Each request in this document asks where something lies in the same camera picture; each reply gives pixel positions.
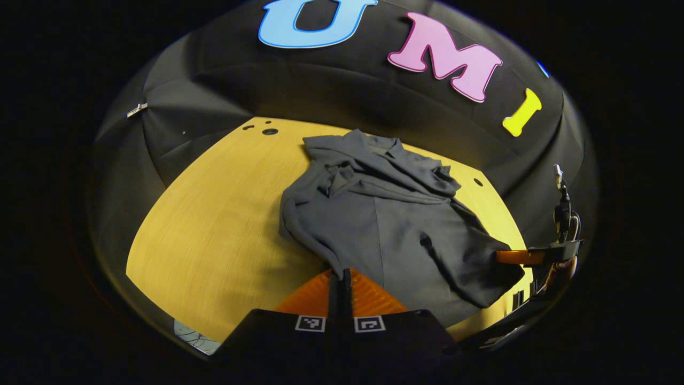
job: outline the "gray shirt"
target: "gray shirt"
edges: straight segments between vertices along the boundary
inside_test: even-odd
[[[522,278],[495,262],[510,250],[454,198],[449,167],[398,138],[304,138],[308,170],[282,194],[280,235],[321,256],[341,277],[354,268],[409,309],[445,326],[487,308]]]

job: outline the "blue letter u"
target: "blue letter u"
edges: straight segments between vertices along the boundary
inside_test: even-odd
[[[302,31],[295,27],[304,4],[313,0],[277,0],[268,3],[259,28],[259,40],[278,48],[318,48],[335,45],[352,37],[367,5],[378,0],[335,0],[339,4],[328,28]]]

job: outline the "wooden table surface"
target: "wooden table surface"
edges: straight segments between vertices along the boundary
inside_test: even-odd
[[[278,133],[262,133],[269,128]],[[264,117],[243,124],[162,194],[133,241],[128,277],[170,316],[220,342],[252,309],[273,309],[324,269],[316,255],[278,235],[280,196],[309,164],[302,138],[347,132]],[[480,171],[404,147],[450,165],[462,186],[456,199],[476,213],[491,236],[512,249],[525,248],[508,209]],[[494,305],[447,330],[460,340],[492,325],[512,311],[514,293],[524,290],[528,298],[531,280],[531,269],[525,269],[524,278]]]

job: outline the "letter cutout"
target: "letter cutout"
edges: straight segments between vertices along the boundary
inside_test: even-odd
[[[435,78],[444,79],[465,66],[461,76],[451,79],[451,86],[465,97],[478,103],[483,102],[489,79],[496,67],[503,64],[501,59],[481,45],[471,45],[459,50],[449,30],[442,23],[414,12],[407,13],[407,16],[413,20],[411,33],[402,50],[390,53],[387,60],[403,69],[423,72],[428,67],[423,56],[430,49]]]
[[[529,88],[525,89],[525,101],[513,116],[503,120],[503,126],[513,136],[520,136],[523,133],[523,127],[527,124],[529,119],[535,112],[542,109],[542,102],[539,100],[534,91]]]
[[[335,45],[352,37],[367,5],[378,0],[335,0],[332,23],[318,31],[297,29],[297,17],[304,4],[313,0],[277,0],[264,6],[266,15],[259,27],[259,40],[278,48],[318,48]]]

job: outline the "pink letter m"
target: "pink letter m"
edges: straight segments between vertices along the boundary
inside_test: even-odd
[[[486,98],[484,89],[496,67],[503,64],[501,59],[481,45],[458,50],[442,23],[414,12],[407,15],[413,20],[413,28],[402,50],[387,56],[390,63],[409,71],[423,72],[428,67],[423,56],[430,48],[435,78],[444,79],[465,66],[461,76],[451,78],[451,86],[469,99],[483,102]]]

